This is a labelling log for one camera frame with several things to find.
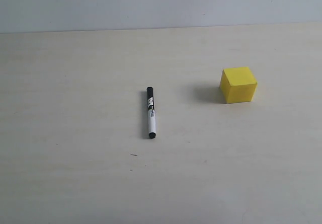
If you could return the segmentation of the yellow cube block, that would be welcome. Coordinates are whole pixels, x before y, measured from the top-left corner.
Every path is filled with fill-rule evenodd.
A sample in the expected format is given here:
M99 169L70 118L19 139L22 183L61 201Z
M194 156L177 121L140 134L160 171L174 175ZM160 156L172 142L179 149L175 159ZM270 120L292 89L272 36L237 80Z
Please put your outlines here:
M249 67L224 68L220 89L227 104L251 102L257 88L257 80Z

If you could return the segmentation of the black and white whiteboard marker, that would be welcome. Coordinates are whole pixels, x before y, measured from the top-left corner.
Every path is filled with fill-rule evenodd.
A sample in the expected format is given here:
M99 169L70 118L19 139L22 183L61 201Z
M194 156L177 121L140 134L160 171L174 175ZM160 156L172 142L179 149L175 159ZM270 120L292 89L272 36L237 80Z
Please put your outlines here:
M147 87L147 109L148 109L148 136L150 139L156 137L156 120L154 109L153 87Z

